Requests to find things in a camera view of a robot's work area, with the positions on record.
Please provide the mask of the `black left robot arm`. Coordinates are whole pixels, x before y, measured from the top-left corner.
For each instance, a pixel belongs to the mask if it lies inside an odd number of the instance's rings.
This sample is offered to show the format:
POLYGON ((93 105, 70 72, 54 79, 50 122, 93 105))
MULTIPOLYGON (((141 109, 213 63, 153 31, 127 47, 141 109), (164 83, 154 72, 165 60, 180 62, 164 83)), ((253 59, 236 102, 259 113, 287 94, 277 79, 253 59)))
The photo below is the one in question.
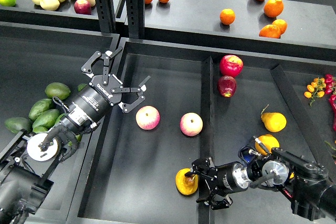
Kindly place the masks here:
POLYGON ((79 149, 78 135, 95 131, 110 108, 117 105, 129 113, 145 100, 149 78, 136 87, 125 87, 111 73, 122 51, 122 47, 96 51, 81 68, 89 84, 70 104, 52 98, 65 112, 60 121, 41 133, 21 128, 1 151, 1 223, 24 223, 36 213, 54 184, 49 178, 58 164, 79 149))

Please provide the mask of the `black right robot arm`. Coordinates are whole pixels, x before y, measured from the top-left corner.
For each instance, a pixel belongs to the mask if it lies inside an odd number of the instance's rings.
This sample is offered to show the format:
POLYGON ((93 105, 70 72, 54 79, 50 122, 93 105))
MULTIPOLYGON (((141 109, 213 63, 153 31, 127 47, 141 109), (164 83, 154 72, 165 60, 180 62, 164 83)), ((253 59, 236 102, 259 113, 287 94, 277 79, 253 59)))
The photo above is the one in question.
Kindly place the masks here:
POLYGON ((229 208, 231 194, 249 188, 278 191, 291 203, 292 213, 314 221, 335 219, 335 182, 327 168, 283 150, 268 148, 259 137, 254 142, 261 149, 246 145, 238 152, 240 161, 216 166, 211 157, 199 158, 183 175, 205 181, 208 195, 197 199, 212 210, 229 208))

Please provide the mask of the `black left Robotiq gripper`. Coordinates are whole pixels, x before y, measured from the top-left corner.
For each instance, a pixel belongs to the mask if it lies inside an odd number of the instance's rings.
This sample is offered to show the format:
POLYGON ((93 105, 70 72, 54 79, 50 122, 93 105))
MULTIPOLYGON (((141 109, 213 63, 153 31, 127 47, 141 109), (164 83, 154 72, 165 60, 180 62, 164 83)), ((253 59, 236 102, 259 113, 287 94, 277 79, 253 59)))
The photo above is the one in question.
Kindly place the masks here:
POLYGON ((96 51, 81 67, 82 73, 92 80, 69 105, 68 127, 71 130, 96 127, 112 105, 117 104, 123 113, 129 113, 145 100, 145 84, 151 78, 150 76, 147 76, 138 86, 126 88, 116 75, 109 74, 113 59, 121 53, 122 49, 118 47, 115 51, 107 50, 105 53, 96 51), (95 76, 92 66, 99 60, 103 61, 103 73, 95 76), (135 93, 137 99, 130 104, 122 102, 122 96, 126 93, 135 93))

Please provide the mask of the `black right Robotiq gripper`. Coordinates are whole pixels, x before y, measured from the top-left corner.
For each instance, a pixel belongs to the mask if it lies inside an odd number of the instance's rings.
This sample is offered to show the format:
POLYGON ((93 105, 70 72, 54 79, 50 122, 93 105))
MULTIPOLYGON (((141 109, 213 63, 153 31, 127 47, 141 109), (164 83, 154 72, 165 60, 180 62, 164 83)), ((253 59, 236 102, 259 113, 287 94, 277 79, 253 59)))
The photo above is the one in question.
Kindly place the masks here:
POLYGON ((198 198, 196 202, 210 206, 211 210, 221 210, 227 209, 233 204, 233 200, 228 194, 247 190, 248 178, 244 169, 240 162, 215 166, 212 158, 207 157, 192 162, 192 167, 184 176, 198 175, 205 179, 211 193, 206 197, 198 198))

